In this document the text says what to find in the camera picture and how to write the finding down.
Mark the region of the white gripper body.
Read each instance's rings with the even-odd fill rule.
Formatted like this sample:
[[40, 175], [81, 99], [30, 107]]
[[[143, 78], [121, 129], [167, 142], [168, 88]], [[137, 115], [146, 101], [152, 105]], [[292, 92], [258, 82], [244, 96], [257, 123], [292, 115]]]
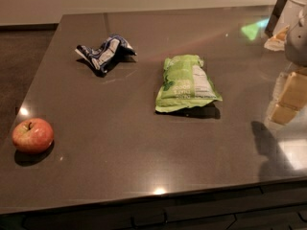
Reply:
[[307, 67], [307, 5], [299, 11], [289, 27], [285, 55], [288, 61]]

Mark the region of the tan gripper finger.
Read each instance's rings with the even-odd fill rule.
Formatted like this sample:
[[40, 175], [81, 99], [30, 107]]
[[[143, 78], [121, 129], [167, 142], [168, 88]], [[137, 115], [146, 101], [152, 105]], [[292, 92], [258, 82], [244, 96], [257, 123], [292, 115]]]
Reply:
[[305, 70], [291, 72], [285, 79], [281, 92], [274, 98], [270, 118], [286, 125], [307, 104], [307, 74]]
[[277, 34], [274, 34], [265, 42], [264, 48], [275, 52], [284, 51], [285, 41], [288, 31], [289, 31], [289, 26], [286, 26], [283, 29], [281, 29]]

